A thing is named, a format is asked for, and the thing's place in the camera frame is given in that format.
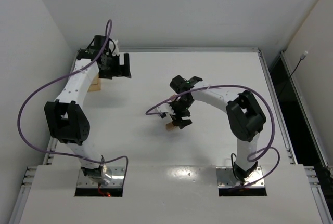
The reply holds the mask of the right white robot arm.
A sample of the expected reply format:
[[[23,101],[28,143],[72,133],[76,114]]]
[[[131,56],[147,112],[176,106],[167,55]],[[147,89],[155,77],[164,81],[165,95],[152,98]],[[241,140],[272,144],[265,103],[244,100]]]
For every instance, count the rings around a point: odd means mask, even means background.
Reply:
[[[248,156],[257,151],[258,139],[266,123],[266,116],[249,90],[239,94],[230,92],[226,88],[199,90],[206,86],[207,84],[196,76],[186,80],[178,75],[171,80],[170,87],[176,94],[196,89],[195,92],[181,95],[169,103],[173,110],[172,125],[183,129],[192,123],[190,119],[185,120],[184,117],[190,117],[189,108],[195,101],[204,102],[226,113],[230,129],[237,138],[237,154],[233,162],[234,176],[244,182],[257,168],[257,161],[248,161]]]

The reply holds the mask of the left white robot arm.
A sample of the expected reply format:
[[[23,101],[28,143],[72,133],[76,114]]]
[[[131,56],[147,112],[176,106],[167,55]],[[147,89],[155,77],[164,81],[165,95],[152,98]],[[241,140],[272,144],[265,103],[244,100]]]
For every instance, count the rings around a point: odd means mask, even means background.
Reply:
[[[63,91],[44,107],[50,135],[64,143],[79,157],[84,176],[92,180],[106,178],[103,156],[89,140],[90,123],[83,112],[83,102],[96,78],[131,77],[129,55],[120,64],[118,41],[96,35],[86,49],[80,49]]]

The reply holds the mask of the amber transparent plastic container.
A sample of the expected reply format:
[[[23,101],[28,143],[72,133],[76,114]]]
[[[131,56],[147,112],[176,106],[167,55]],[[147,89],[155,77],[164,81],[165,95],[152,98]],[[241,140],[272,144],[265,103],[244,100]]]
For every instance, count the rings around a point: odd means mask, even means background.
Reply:
[[[101,90],[101,79],[97,75],[91,82],[88,92],[100,91]]]

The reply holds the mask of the wooden block stack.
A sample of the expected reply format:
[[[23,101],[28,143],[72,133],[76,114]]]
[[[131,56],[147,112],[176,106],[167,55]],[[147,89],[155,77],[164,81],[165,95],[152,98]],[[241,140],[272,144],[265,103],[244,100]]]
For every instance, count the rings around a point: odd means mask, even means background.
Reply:
[[[165,127],[166,127],[166,130],[167,130],[167,131],[172,131],[172,130],[175,130],[175,129],[177,128],[177,126],[175,126],[172,122],[167,123],[167,124],[165,125]]]

